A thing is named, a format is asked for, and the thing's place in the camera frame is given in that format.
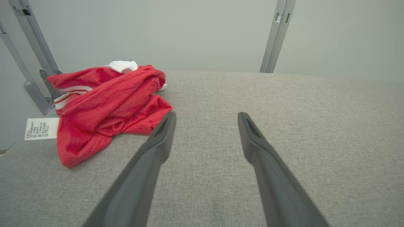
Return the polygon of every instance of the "laundry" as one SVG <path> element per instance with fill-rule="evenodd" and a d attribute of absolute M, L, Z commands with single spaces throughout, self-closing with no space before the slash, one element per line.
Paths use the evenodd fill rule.
<path fill-rule="evenodd" d="M 72 168 L 106 148 L 121 133 L 149 135 L 171 105 L 154 93 L 165 74 L 151 65 L 123 74 L 107 67 L 49 76 L 66 92 L 55 100 L 60 116 L 57 148 L 61 163 Z"/>
<path fill-rule="evenodd" d="M 104 67 L 113 69 L 124 74 L 137 70 L 137 64 L 134 61 L 113 61 L 108 65 L 104 65 Z M 159 91 L 166 89 L 166 87 L 167 84 L 164 84 Z"/>

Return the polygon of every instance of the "clothing tag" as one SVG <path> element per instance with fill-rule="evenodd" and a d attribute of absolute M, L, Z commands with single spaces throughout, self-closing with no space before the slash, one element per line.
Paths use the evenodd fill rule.
<path fill-rule="evenodd" d="M 24 140 L 54 139 L 59 118 L 28 118 Z"/>

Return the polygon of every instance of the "gray wall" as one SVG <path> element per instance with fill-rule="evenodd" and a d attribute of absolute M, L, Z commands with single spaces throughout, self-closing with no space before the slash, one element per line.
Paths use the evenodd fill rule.
<path fill-rule="evenodd" d="M 43 117 L 24 89 L 25 78 L 0 39 L 0 150 L 24 140 L 27 118 Z"/>
<path fill-rule="evenodd" d="M 115 60 L 259 72 L 276 0 L 37 0 L 31 6 L 63 72 Z"/>
<path fill-rule="evenodd" d="M 404 81 L 403 0 L 296 0 L 275 73 Z"/>

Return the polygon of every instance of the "gray textured fabric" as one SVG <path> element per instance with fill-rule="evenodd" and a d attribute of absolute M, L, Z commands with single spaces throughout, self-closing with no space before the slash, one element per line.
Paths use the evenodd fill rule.
<path fill-rule="evenodd" d="M 149 226 L 265 225 L 243 157 L 247 112 L 327 221 L 404 225 L 404 84 L 300 75 L 168 71 L 177 112 Z M 119 135 L 73 169 L 56 140 L 16 143 L 0 158 L 6 225 L 82 224 L 147 137 Z"/>

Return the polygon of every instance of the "gray metal bracket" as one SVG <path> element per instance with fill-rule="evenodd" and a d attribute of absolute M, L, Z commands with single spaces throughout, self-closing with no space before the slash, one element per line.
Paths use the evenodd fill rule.
<path fill-rule="evenodd" d="M 295 4 L 296 0 L 278 0 L 261 64 L 261 73 L 274 72 Z"/>
<path fill-rule="evenodd" d="M 43 70 L 50 75 L 61 74 L 39 28 L 29 0 L 8 0 L 8 2 Z"/>
<path fill-rule="evenodd" d="M 27 80 L 24 83 L 25 90 L 30 95 L 30 97 L 32 98 L 38 109 L 41 111 L 41 113 L 43 115 L 46 115 L 54 108 L 54 105 L 52 106 L 51 104 L 49 104 L 46 98 L 42 95 L 41 91 L 35 84 L 31 74 L 29 73 L 27 67 L 25 66 L 23 60 L 21 59 L 20 54 L 15 48 L 13 42 L 11 41 L 9 35 L 6 32 L 6 29 L 1 24 L 1 22 L 0 22 L 0 36 L 4 44 L 6 45 L 7 49 L 9 50 L 11 56 L 14 58 L 17 66 L 20 68 L 21 73 Z"/>
<path fill-rule="evenodd" d="M 57 70 L 56 73 L 57 73 L 57 75 L 58 75 L 58 74 L 62 74 L 62 72 L 59 71 L 59 70 Z M 56 89 L 48 82 L 48 76 L 49 76 L 49 75 L 48 75 L 48 73 L 47 73 L 45 70 L 43 70 L 43 69 L 39 70 L 39 75 L 41 76 L 41 78 L 42 78 L 42 80 L 44 81 L 46 87 L 48 88 L 49 93 L 51 94 L 51 95 L 50 95 L 49 103 L 50 103 L 51 105 L 55 105 L 55 99 L 59 98 L 59 97 L 60 97 L 62 94 L 64 94 L 64 93 L 61 93 L 60 91 L 56 90 Z"/>

